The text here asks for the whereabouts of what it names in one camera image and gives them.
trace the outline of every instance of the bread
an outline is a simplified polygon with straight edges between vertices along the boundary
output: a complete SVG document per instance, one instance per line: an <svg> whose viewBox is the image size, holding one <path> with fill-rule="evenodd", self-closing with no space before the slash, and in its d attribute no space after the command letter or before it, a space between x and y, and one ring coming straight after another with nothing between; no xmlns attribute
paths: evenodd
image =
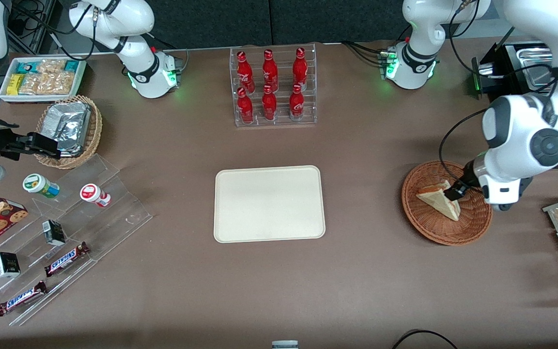
<svg viewBox="0 0 558 349"><path fill-rule="evenodd" d="M441 214L447 216L447 218L457 222L460 219L460 205L458 201L447 199L443 192L450 187L448 181L439 183L438 185L427 186L417 191L417 197Z"/></svg>

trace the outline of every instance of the brown table surface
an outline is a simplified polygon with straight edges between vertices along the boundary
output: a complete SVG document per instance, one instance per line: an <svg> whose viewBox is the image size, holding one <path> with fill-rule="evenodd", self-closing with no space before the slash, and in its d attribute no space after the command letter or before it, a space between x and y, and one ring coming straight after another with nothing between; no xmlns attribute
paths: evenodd
<svg viewBox="0 0 558 349"><path fill-rule="evenodd" d="M493 42L458 47L469 62ZM448 43L416 91L382 81L344 46L316 48L318 124L263 130L234 126L228 49L191 52L182 88L157 100L131 88L115 55L91 59L80 93L104 118L99 153L155 218L25 325L0 319L0 348L263 349L294 338L303 349L384 349L416 328L461 348L558 348L558 240L541 211L558 202L558 170L495 213L475 243L432 243L405 218L401 183L488 102L473 96ZM44 108L3 102L0 118L29 132ZM485 150L480 122L449 138L447 159ZM0 197L30 202L20 183L34 157L0 163ZM321 170L326 234L217 243L217 172L293 165ZM415 337L404 348L447 348Z"/></svg>

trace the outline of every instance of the red bottle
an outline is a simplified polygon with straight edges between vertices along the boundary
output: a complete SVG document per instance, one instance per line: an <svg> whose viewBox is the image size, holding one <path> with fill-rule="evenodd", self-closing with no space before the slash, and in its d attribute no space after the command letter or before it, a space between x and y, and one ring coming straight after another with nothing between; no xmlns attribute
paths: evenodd
<svg viewBox="0 0 558 349"><path fill-rule="evenodd" d="M264 106L264 117L266 120L273 121L275 119L275 113L277 112L277 97L275 97L273 88L269 84L264 85L262 106Z"/></svg>
<svg viewBox="0 0 558 349"><path fill-rule="evenodd" d="M299 47L296 49L296 60L292 66L294 75L294 84L301 85L301 91L307 89L307 61L305 60L305 49Z"/></svg>
<svg viewBox="0 0 558 349"><path fill-rule="evenodd" d="M262 71L264 72L264 83L269 84L273 88L273 92L277 92L279 89L279 70L273 59L273 51L270 49L264 49Z"/></svg>
<svg viewBox="0 0 558 349"><path fill-rule="evenodd" d="M238 58L238 78L241 80L241 85L248 93L255 91L255 82L253 82L253 69L247 62L247 55L243 51L236 54Z"/></svg>
<svg viewBox="0 0 558 349"><path fill-rule="evenodd" d="M290 119L292 121L301 121L303 119L303 105L305 99L301 93L301 85L294 84L292 86L292 95L290 96Z"/></svg>
<svg viewBox="0 0 558 349"><path fill-rule="evenodd" d="M247 96L244 88L238 88L238 111L240 112L242 122L251 124L253 122L253 103Z"/></svg>

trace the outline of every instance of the snickers bar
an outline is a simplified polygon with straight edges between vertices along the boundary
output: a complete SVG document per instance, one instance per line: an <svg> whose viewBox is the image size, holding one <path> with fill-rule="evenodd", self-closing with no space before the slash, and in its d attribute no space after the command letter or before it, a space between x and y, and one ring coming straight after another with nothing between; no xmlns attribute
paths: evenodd
<svg viewBox="0 0 558 349"><path fill-rule="evenodd" d="M60 259L54 261L53 264L49 265L48 267L45 267L47 278L64 270L66 267L71 265L73 261L75 261L80 256L83 256L87 252L89 252L89 247L87 247L84 241L80 245L75 247L74 250L68 252L67 254L64 254L64 256L62 256Z"/></svg>
<svg viewBox="0 0 558 349"><path fill-rule="evenodd" d="M0 304L0 316L6 315L8 312L13 310L15 307L27 303L38 296L48 293L47 286L44 281L40 281L34 287L28 289L27 291L21 293L20 295L12 298L11 300Z"/></svg>

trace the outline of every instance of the round wicker basket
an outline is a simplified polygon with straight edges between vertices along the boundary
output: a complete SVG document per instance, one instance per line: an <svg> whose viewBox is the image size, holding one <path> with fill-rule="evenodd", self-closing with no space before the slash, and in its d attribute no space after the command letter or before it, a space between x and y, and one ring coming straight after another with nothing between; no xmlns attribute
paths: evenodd
<svg viewBox="0 0 558 349"><path fill-rule="evenodd" d="M454 175L462 175L463 167L457 163L445 161L445 165ZM483 236L492 222L492 208L483 201L481 194L467 190L466 196L458 201L461 212L457 222L443 216L416 196L420 188L436 185L445 179L449 183L454 182L439 161L429 161L412 169L402 186L403 210L410 223L432 241L448 246L472 243Z"/></svg>
<svg viewBox="0 0 558 349"><path fill-rule="evenodd" d="M49 157L45 157L44 155L35 155L42 165L56 167L62 170L76 168L90 159L90 157L95 154L96 149L98 148L98 143L100 142L100 132L102 131L102 116L100 115L100 110L96 108L96 105L92 102L91 99L84 97L83 95L76 95L75 97L69 99L57 101L55 104L71 102L84 102L89 104L89 106L91 106L92 108L89 125L87 126L85 144L83 146L84 150L81 155L75 158L51 159ZM44 113L42 113L42 117L40 117L40 120L38 121L38 127L36 127L36 132L40 132L42 123L44 122L45 116L47 115L47 111L48 108L45 110Z"/></svg>

